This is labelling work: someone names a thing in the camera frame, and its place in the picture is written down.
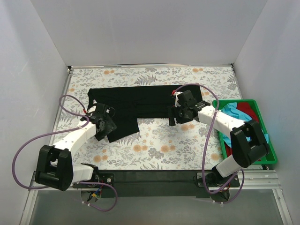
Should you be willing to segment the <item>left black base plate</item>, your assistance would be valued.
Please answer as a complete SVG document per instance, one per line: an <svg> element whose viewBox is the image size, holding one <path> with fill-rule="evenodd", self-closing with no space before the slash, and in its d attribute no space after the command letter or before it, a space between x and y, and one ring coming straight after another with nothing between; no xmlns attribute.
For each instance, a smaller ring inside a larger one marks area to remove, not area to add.
<svg viewBox="0 0 300 225"><path fill-rule="evenodd" d="M96 183L104 183L110 186L113 186L114 183L114 174L113 173L102 173L100 171L93 172L93 175L90 180L87 180L90 184L81 184L81 183L74 183L72 185L73 188L107 188L105 185L99 184L91 184L91 182Z"/></svg>

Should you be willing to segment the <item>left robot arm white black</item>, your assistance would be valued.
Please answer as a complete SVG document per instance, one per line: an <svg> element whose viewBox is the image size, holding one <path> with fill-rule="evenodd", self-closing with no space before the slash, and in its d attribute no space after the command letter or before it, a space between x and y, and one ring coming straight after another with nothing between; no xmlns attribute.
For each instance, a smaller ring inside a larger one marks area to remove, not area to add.
<svg viewBox="0 0 300 225"><path fill-rule="evenodd" d="M89 139L95 137L100 141L116 130L114 115L113 107L95 103L80 119L76 130L52 146L44 145L39 151L35 182L61 191L81 181L88 187L96 187L100 181L96 173L98 167L92 164L75 165L73 157Z"/></svg>

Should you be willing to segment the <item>green plastic bin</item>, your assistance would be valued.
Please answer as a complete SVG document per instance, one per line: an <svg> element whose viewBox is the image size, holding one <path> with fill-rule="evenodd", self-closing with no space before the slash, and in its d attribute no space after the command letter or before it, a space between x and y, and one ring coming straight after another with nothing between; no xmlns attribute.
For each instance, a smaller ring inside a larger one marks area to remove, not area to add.
<svg viewBox="0 0 300 225"><path fill-rule="evenodd" d="M219 100L219 110L223 109L225 105L227 105L229 103L234 103L234 102L236 102L236 103L248 103L251 106L252 110L255 112L255 114L258 118L259 124L262 128L263 133L264 134L268 133L268 131L266 129L266 126L264 124L263 118L261 116L258 104L253 99L222 99L222 100ZM224 142L224 139L223 139L223 134L221 132L218 132L218 137L219 137L219 140L220 140L220 148L221 148L221 151L222 151L222 154L223 154L223 159L226 159L227 158L227 152L226 152L225 142ZM268 144L269 144L269 149L270 149L269 154L262 157L259 161L256 161L254 163L254 165L274 165L278 162L278 158L276 156L276 153L274 151L274 148L272 146L270 138L269 138Z"/></svg>

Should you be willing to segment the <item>black t shirt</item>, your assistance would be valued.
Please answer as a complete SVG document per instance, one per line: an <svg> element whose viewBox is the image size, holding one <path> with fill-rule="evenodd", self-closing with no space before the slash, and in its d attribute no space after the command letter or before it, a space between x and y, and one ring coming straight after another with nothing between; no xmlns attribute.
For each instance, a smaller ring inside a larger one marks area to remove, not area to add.
<svg viewBox="0 0 300 225"><path fill-rule="evenodd" d="M190 90L198 102L202 101L200 88L193 85L92 88L88 91L88 108L94 103L102 103L115 109L112 120L117 129L106 136L112 143L139 132L138 119L169 119L167 107L174 104L171 94L176 89Z"/></svg>

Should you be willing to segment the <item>aluminium frame rail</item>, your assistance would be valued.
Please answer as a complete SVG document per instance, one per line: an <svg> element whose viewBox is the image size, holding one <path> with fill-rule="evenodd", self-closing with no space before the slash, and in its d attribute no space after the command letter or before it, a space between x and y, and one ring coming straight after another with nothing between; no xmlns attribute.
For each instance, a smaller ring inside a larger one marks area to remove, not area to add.
<svg viewBox="0 0 300 225"><path fill-rule="evenodd" d="M35 182L35 172L33 173L30 186L41 187ZM238 173L238 180L242 182L242 172ZM275 170L245 170L244 184L242 189L282 189L278 175Z"/></svg>

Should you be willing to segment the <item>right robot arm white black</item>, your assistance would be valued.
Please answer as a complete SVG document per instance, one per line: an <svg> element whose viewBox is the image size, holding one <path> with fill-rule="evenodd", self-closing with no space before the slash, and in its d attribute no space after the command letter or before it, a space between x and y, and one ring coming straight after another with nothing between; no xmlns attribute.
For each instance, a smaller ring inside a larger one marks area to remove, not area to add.
<svg viewBox="0 0 300 225"><path fill-rule="evenodd" d="M173 91L172 96L175 104L170 109L174 114L171 126L192 120L207 125L213 122L213 128L230 139L232 154L212 169L215 185L225 185L231 174L269 154L269 144L256 120L244 121L227 115L205 101L198 102L189 90Z"/></svg>

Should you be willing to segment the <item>floral table mat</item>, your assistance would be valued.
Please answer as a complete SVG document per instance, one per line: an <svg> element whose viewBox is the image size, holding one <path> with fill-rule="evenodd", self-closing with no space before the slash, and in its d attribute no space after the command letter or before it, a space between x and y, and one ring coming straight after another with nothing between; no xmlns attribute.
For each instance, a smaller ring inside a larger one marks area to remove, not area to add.
<svg viewBox="0 0 300 225"><path fill-rule="evenodd" d="M232 67L119 67L73 68L67 83L64 107L81 111L88 90L127 86L200 83L203 100L240 99ZM108 142L89 139L73 157L74 164L89 163L101 170L211 169L223 155L216 131L192 121L171 127L166 119L139 119L139 132Z"/></svg>

